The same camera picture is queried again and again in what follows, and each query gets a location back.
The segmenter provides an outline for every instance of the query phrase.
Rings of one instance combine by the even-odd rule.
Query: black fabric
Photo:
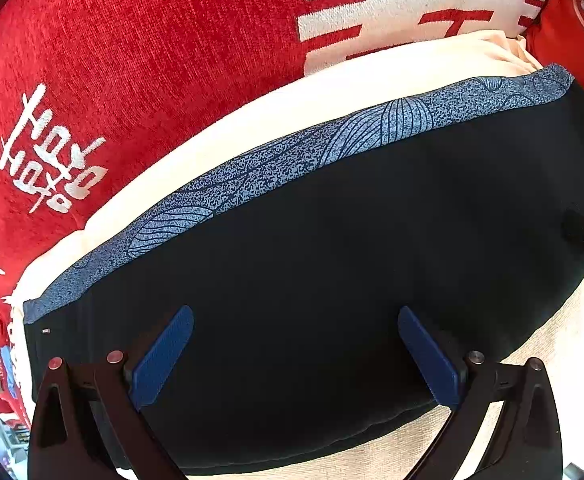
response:
[[[584,277],[560,234],[569,207],[584,213],[576,84],[338,161],[121,267],[26,326],[35,388],[51,357],[101,360],[188,304],[190,343],[142,410],[184,472],[347,449],[433,405],[403,304],[497,360],[562,306]]]

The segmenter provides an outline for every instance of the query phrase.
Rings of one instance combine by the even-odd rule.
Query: black garment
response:
[[[35,387],[51,357],[101,360],[187,304],[190,343],[142,410],[184,472],[356,446],[433,405],[397,333],[403,304],[497,360],[562,306],[584,277],[560,234],[569,207],[584,213],[576,84],[339,160],[172,238],[26,325]]]

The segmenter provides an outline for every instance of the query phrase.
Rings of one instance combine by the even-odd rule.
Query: screw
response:
[[[115,365],[120,363],[123,360],[123,352],[120,350],[112,350],[109,354],[107,354],[107,362]]]
[[[55,357],[53,359],[50,359],[49,363],[47,364],[47,366],[50,370],[58,370],[58,368],[60,368],[61,365],[62,365],[62,359],[60,357]]]
[[[540,372],[543,370],[543,361],[537,357],[533,357],[530,359],[530,366],[537,372]]]
[[[467,360],[475,365],[482,365],[485,363],[485,356],[478,350],[472,350],[467,354]]]

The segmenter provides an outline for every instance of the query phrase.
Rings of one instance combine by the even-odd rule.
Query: black cloth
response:
[[[115,270],[26,325],[35,388],[52,357],[102,360],[187,304],[194,333],[142,410],[185,473],[356,446],[433,406],[401,306],[496,360],[562,306],[584,277],[561,236],[570,207],[584,213],[577,84],[339,160]]]

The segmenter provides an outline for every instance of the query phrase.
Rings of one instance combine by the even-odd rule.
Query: red pillow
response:
[[[563,65],[584,88],[584,0],[547,0],[526,37],[539,62]]]

